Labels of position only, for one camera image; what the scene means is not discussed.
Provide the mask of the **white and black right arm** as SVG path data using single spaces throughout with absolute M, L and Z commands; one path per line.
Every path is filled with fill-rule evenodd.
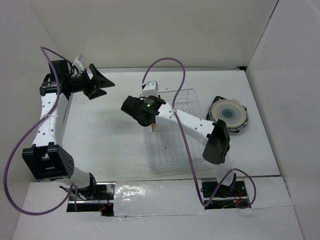
M 215 165 L 220 194 L 230 196 L 235 191 L 236 174 L 228 156 L 230 135 L 224 121 L 219 119 L 213 122 L 201 119 L 174 109 L 168 102 L 152 95 L 143 99 L 128 96 L 121 110 L 143 127 L 154 124 L 175 129 L 182 128 L 182 133 L 205 146 L 202 157 Z

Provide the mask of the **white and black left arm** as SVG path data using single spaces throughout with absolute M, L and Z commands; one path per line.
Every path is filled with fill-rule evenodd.
M 105 88 L 115 84 L 93 64 L 89 65 L 92 77 L 81 65 L 67 60 L 54 60 L 49 69 L 39 88 L 43 121 L 31 147 L 23 149 L 22 158 L 36 180 L 74 184 L 86 199 L 92 200 L 99 193 L 96 179 L 75 166 L 73 157 L 63 149 L 63 137 L 73 94 L 82 92 L 93 100 L 106 95 Z

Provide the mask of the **orange rimmed petal pattern plate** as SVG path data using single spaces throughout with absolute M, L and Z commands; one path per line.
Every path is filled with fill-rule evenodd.
M 162 130 L 162 125 L 161 124 L 155 124 L 155 123 L 151 124 L 151 131 L 153 133 L 159 132 L 161 130 Z

